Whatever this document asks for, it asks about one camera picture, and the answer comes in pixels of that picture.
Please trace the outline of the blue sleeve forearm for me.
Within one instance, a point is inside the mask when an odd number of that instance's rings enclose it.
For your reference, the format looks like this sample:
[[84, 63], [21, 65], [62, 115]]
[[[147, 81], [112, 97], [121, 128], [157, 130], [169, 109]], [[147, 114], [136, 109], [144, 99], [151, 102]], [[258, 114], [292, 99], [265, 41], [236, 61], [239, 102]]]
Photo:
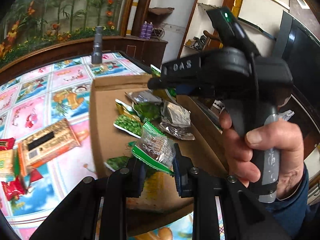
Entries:
[[264, 204], [265, 209], [283, 227], [292, 239], [311, 236], [319, 226], [319, 203], [308, 205], [309, 174], [306, 167], [300, 184], [295, 192], [284, 200], [276, 199], [273, 203]]

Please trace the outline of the person's right hand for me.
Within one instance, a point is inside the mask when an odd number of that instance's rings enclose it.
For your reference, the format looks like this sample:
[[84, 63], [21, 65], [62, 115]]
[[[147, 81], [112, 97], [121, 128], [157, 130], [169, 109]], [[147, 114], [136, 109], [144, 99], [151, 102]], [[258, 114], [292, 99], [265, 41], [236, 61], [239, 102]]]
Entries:
[[251, 162], [253, 150], [280, 150], [281, 161], [277, 198], [284, 199], [295, 192], [304, 173], [304, 141], [298, 125], [279, 119], [247, 132], [240, 137], [232, 127], [227, 111], [219, 117], [223, 129], [223, 145], [231, 174], [246, 186], [260, 179], [259, 169]]

